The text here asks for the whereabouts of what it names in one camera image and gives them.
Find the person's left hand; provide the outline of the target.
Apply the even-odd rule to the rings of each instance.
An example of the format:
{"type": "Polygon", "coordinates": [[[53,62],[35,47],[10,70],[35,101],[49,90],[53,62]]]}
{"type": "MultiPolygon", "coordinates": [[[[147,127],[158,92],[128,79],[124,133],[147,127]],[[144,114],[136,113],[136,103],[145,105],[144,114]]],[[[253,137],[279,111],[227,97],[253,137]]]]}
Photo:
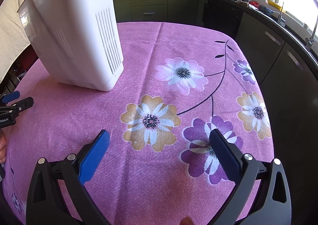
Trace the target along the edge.
{"type": "Polygon", "coordinates": [[[3,164],[6,161],[6,152],[7,152],[7,139],[5,133],[1,132],[0,137],[0,163],[3,164]]]}

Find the person's right hand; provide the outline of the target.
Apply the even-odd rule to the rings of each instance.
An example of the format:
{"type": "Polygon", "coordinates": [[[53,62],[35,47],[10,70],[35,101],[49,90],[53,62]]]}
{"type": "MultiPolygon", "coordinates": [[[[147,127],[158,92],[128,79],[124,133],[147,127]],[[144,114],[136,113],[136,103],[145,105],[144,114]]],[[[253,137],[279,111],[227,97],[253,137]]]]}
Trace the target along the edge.
{"type": "Polygon", "coordinates": [[[187,216],[180,221],[179,225],[194,225],[194,222],[190,217],[187,216]]]}

